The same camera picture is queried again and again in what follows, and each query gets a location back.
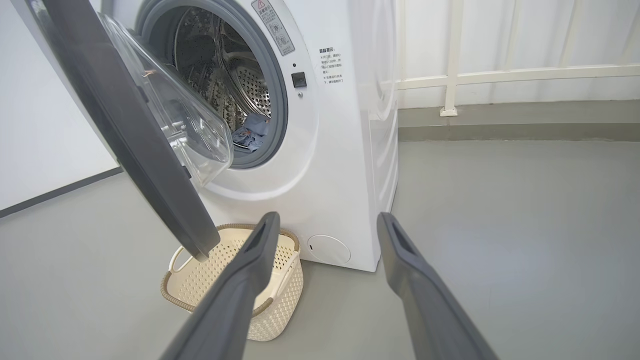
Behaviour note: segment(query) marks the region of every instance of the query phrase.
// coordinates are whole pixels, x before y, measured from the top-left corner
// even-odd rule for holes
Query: laundry
[[[234,131],[234,143],[256,151],[264,141],[269,131],[269,118],[264,115],[251,113],[246,117],[244,125]]]

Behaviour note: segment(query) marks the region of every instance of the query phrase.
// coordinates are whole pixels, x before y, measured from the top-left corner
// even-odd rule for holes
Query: warning sticker
[[[332,47],[320,49],[320,67],[325,84],[338,84],[342,79],[342,54]]]
[[[296,48],[293,47],[287,30],[282,26],[282,21],[280,21],[278,14],[271,6],[271,3],[269,3],[269,0],[256,0],[252,2],[251,5],[253,9],[255,9],[255,12],[258,13],[260,19],[262,19],[264,25],[269,29],[273,41],[275,41],[280,49],[280,54],[284,56],[293,53]]]

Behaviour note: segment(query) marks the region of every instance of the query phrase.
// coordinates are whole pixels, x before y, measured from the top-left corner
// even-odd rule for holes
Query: laundry basket
[[[231,262],[251,234],[254,225],[227,224],[218,226],[220,243],[211,250],[203,263],[193,257],[180,268],[175,262],[184,247],[178,248],[169,262],[160,292],[171,303],[193,312],[202,297]],[[255,298],[247,338],[269,341],[287,326],[302,293],[300,242],[292,232],[281,229],[267,288]]]

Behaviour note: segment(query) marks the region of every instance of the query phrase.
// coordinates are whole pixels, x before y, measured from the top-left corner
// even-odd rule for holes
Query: front-loading washing machine
[[[234,142],[230,168],[200,191],[217,224],[277,211],[302,259],[375,271],[376,216],[397,184],[393,0],[103,0],[102,9],[231,132],[264,119],[260,141]]]

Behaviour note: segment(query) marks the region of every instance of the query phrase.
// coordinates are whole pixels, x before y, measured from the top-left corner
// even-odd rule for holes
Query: railing
[[[462,37],[462,14],[464,0],[451,0],[451,19],[449,28],[449,59],[447,62],[447,74],[441,76],[426,76],[422,78],[406,78],[403,67],[406,59],[406,21],[405,2],[398,0],[399,10],[399,62],[401,64],[401,79],[397,89],[429,88],[434,86],[446,86],[444,108],[440,110],[440,116],[456,116],[458,114],[456,104],[456,86],[481,83],[501,83],[506,81],[528,81],[547,79],[578,79],[578,78],[606,78],[617,76],[640,76],[640,64],[629,63],[633,45],[640,41],[640,8],[636,12],[633,24],[627,35],[627,40],[622,54],[616,64],[568,66],[569,58],[573,52],[578,24],[581,20],[583,0],[574,0],[569,26],[564,36],[564,45],[556,67],[543,67],[537,69],[512,69],[513,55],[516,47],[516,38],[519,30],[520,12],[522,0],[515,0],[506,57],[501,70],[486,72],[458,72],[460,60],[460,42]]]

